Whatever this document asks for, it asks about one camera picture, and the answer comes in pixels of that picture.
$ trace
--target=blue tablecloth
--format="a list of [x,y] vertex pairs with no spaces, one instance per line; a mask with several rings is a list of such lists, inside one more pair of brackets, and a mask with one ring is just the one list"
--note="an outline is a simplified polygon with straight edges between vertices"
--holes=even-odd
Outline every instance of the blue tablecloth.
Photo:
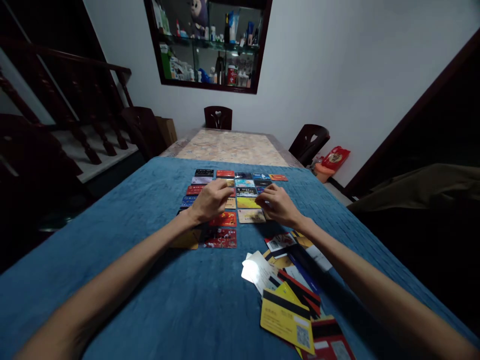
[[[10,359],[68,297],[175,217],[196,169],[286,175],[281,185],[306,216],[480,345],[307,169],[157,157],[0,277],[0,358]],[[247,252],[263,253],[264,237],[280,230],[273,222],[239,224],[237,249],[168,250],[84,358],[298,359],[260,328],[260,295],[240,276]],[[323,307],[357,359],[408,357],[334,269],[320,285]]]

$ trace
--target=black card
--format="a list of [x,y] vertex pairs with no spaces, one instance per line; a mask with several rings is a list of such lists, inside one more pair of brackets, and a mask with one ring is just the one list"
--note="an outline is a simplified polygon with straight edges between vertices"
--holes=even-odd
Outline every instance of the black card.
[[198,177],[211,177],[213,178],[214,177],[214,171],[213,170],[210,170],[210,169],[197,169],[195,171],[195,176],[198,176]]
[[266,188],[272,183],[270,180],[253,180],[253,182],[255,183],[255,186],[259,188]]
[[254,187],[237,187],[236,195],[239,197],[256,198],[257,190]]
[[252,178],[252,174],[251,174],[251,173],[248,173],[248,172],[236,172],[236,173],[235,173],[235,179],[247,179],[247,180],[251,180],[251,179],[253,179],[253,178]]

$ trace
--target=chair back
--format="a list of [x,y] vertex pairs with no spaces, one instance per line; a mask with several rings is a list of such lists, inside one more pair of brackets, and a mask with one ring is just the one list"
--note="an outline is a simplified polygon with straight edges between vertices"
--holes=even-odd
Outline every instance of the chair back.
[[304,167],[306,167],[312,163],[314,156],[329,139],[329,131],[325,127],[314,124],[305,124],[288,151]]
[[152,109],[140,106],[126,107],[121,111],[120,116],[125,120],[128,131],[145,161],[160,155],[167,149]]
[[224,106],[208,106],[203,109],[208,129],[232,130],[232,109]]

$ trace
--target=cardboard box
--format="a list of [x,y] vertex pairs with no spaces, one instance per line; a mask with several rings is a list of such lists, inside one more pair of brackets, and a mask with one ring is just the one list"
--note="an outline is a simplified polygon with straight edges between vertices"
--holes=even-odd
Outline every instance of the cardboard box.
[[160,116],[155,116],[155,119],[163,139],[165,140],[166,145],[169,147],[177,141],[177,132],[175,131],[174,120]]

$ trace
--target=qr code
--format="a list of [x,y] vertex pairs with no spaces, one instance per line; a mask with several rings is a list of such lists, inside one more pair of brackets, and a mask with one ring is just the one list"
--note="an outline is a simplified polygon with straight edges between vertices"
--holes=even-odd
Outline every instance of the qr code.
[[307,349],[310,349],[309,331],[306,328],[297,325],[296,326],[296,341],[300,345],[303,345]]

